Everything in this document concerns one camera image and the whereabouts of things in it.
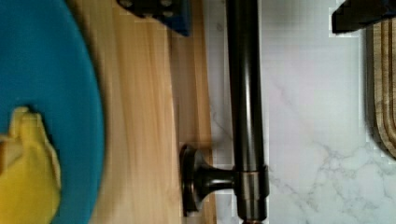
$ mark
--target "blue plate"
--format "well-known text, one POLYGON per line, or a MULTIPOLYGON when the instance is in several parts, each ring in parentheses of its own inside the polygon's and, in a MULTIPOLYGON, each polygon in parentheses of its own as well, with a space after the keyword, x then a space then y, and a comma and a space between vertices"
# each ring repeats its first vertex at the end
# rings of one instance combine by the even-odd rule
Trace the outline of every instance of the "blue plate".
POLYGON ((88 223, 104 158, 104 122, 95 73, 63 0, 0 4, 0 133, 13 109, 41 113, 62 168, 53 224, 88 223))

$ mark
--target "yellow food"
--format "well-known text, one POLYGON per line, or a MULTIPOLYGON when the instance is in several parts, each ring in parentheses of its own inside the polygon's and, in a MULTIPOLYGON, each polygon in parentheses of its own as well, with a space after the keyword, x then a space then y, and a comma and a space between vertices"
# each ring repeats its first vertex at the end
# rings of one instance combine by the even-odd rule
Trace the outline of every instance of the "yellow food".
POLYGON ((18 107, 0 135, 0 224, 50 224, 60 201, 60 166, 41 116, 18 107))

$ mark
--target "black metal bracket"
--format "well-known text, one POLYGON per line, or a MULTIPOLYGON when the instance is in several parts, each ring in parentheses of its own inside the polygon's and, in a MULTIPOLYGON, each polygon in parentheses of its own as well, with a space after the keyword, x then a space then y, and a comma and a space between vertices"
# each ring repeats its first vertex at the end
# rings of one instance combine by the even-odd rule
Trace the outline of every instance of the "black metal bracket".
POLYGON ((181 13, 181 0, 117 0, 117 2, 140 18, 172 17, 181 13))
POLYGON ((180 153, 184 215, 202 209, 204 198, 220 189, 233 189, 238 214, 244 220, 266 219, 265 198, 269 195, 268 167, 255 172, 221 170, 205 162, 201 151, 186 145, 180 153))
POLYGON ((190 35, 190 0, 117 0, 117 2, 137 17, 152 17, 181 35, 190 35))

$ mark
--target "black pipe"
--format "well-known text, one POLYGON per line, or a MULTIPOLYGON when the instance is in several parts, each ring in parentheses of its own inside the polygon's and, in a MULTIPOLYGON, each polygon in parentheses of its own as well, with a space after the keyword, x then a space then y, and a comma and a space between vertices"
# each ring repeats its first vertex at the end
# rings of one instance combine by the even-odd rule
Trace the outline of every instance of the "black pipe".
POLYGON ((227 1, 228 49, 233 113, 233 152, 238 216, 266 219, 269 194, 264 165, 258 0, 227 1))

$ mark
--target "gray marble veining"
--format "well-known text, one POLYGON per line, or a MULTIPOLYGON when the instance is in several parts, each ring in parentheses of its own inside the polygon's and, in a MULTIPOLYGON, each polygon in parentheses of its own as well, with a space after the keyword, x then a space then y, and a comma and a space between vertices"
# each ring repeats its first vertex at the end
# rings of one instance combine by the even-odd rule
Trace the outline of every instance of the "gray marble veining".
MULTIPOLYGON (((334 36, 343 1, 262 0, 262 93, 271 224, 393 224, 396 166, 369 134, 364 35, 334 36)), ((205 0, 214 163, 233 167, 225 5, 205 0)), ((230 190, 219 224, 240 223, 230 190)))

